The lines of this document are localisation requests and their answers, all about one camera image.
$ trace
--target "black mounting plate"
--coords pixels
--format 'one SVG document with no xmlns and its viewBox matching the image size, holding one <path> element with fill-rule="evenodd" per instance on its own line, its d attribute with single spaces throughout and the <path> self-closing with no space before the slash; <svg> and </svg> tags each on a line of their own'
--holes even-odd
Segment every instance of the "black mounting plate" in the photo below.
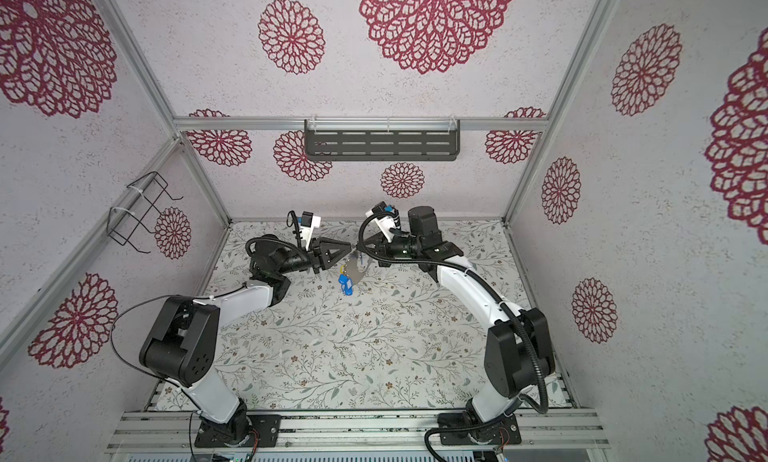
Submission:
<svg viewBox="0 0 768 462">
<path fill-rule="evenodd" d="M 466 425 L 466 421 L 461 414 L 440 414 L 437 416 L 437 424 L 439 427 L 461 427 Z M 477 437 L 482 438 L 480 441 L 483 445 L 501 445 L 502 434 L 500 428 L 504 427 L 509 432 L 510 440 L 506 440 L 506 434 L 504 434 L 504 444 L 506 445 L 520 445 L 522 438 L 520 437 L 520 429 L 518 428 L 518 420 L 514 414 L 510 418 L 505 418 L 500 424 L 493 427 L 482 429 L 481 434 L 476 434 Z M 443 445 L 476 445 L 475 441 L 468 436 L 466 432 L 445 432 L 440 434 L 440 443 Z"/>
<path fill-rule="evenodd" d="M 277 444 L 277 436 L 280 435 L 279 415 L 249 415 L 251 427 L 248 430 L 255 430 L 259 433 L 259 447 L 270 448 Z M 199 449 L 226 448 L 224 443 L 216 440 L 216 434 L 211 430 L 198 432 L 194 440 L 194 446 Z M 254 436 L 249 435 L 241 447 L 253 447 Z"/>
</svg>

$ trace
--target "leaf pattern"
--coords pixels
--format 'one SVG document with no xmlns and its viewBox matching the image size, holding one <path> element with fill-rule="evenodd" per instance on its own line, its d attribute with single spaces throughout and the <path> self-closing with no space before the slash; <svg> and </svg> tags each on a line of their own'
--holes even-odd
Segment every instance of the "leaf pattern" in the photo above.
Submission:
<svg viewBox="0 0 768 462">
<path fill-rule="evenodd" d="M 315 235 L 355 243 L 359 226 L 326 222 Z M 500 221 L 440 228 L 499 293 L 530 307 Z M 232 225 L 207 294 L 248 279 L 245 242 L 265 234 L 293 241 L 282 222 Z M 226 384 L 249 408 L 464 407 L 486 381 L 485 331 L 464 305 L 415 265 L 370 265 L 351 296 L 341 293 L 339 270 L 293 272 L 281 303 L 222 328 L 214 366 Z M 570 407 L 556 374 L 547 386 L 552 407 Z M 154 410 L 194 407 L 169 384 L 158 392 Z"/>
</svg>

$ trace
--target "red doily pattern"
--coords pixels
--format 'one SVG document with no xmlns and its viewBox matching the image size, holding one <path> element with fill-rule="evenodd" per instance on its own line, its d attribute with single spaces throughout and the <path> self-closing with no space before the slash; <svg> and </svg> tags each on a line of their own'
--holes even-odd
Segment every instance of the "red doily pattern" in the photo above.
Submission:
<svg viewBox="0 0 768 462">
<path fill-rule="evenodd" d="M 610 92 L 616 111 L 633 116 L 655 104 L 674 79 L 682 49 L 673 26 L 658 25 L 639 36 L 616 67 Z"/>
<path fill-rule="evenodd" d="M 756 228 L 768 245 L 768 29 L 747 63 L 728 78 L 728 93 L 710 122 L 710 187 L 728 201 L 728 217 Z"/>
<path fill-rule="evenodd" d="M 72 368 L 89 360 L 107 343 L 117 316 L 118 300 L 109 282 L 99 274 L 85 274 L 27 352 L 40 365 Z"/>
<path fill-rule="evenodd" d="M 387 195 L 407 198 L 418 194 L 424 187 L 424 172 L 411 163 L 398 162 L 384 169 L 381 181 Z"/>
<path fill-rule="evenodd" d="M 578 330 L 592 342 L 607 342 L 616 330 L 616 304 L 608 287 L 586 278 L 574 290 L 571 309 Z"/>
<path fill-rule="evenodd" d="M 91 0 L 0 0 L 0 86 L 46 116 L 98 112 L 118 58 Z"/>
<path fill-rule="evenodd" d="M 581 179 L 573 160 L 552 162 L 542 184 L 542 207 L 553 224 L 562 224 L 574 214 L 581 197 Z"/>
<path fill-rule="evenodd" d="M 196 110 L 190 117 L 228 117 L 218 110 Z M 220 166 L 238 166 L 248 160 L 250 139 L 245 130 L 190 130 L 187 132 L 192 147 L 201 156 Z"/>
<path fill-rule="evenodd" d="M 765 462 L 768 460 L 768 414 L 759 408 L 731 408 L 707 425 L 707 462 Z"/>
<path fill-rule="evenodd" d="M 546 117 L 541 109 L 520 107 L 504 117 Z M 492 130 L 485 136 L 485 151 L 496 162 L 510 164 L 526 160 L 538 134 L 533 130 Z"/>
<path fill-rule="evenodd" d="M 333 167 L 331 162 L 313 162 L 306 158 L 304 132 L 299 130 L 281 134 L 273 150 L 280 170 L 296 180 L 309 182 L 322 179 Z"/>
<path fill-rule="evenodd" d="M 326 52 L 317 18 L 294 0 L 274 0 L 266 6 L 259 22 L 259 40 L 270 60 L 287 73 L 314 70 Z"/>
<path fill-rule="evenodd" d="M 154 225 L 154 240 L 160 252 L 168 258 L 186 254 L 192 240 L 192 228 L 184 212 L 176 207 L 163 210 Z"/>
<path fill-rule="evenodd" d="M 11 429 L 8 427 L 8 411 L 2 406 L 2 397 L 0 397 L 0 454 L 2 454 L 2 445 L 5 442 L 5 436 Z"/>
<path fill-rule="evenodd" d="M 512 0 L 362 0 L 368 37 L 388 59 L 419 73 L 465 64 L 504 24 Z"/>
</svg>

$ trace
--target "blue object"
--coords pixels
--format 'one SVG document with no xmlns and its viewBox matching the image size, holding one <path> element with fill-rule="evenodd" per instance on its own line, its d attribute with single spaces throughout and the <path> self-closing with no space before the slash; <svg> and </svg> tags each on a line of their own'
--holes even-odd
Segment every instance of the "blue object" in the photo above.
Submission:
<svg viewBox="0 0 768 462">
<path fill-rule="evenodd" d="M 344 295 L 352 295 L 352 281 L 349 277 L 341 274 L 339 276 L 339 284 L 341 284 L 341 292 L 344 292 Z"/>
</svg>

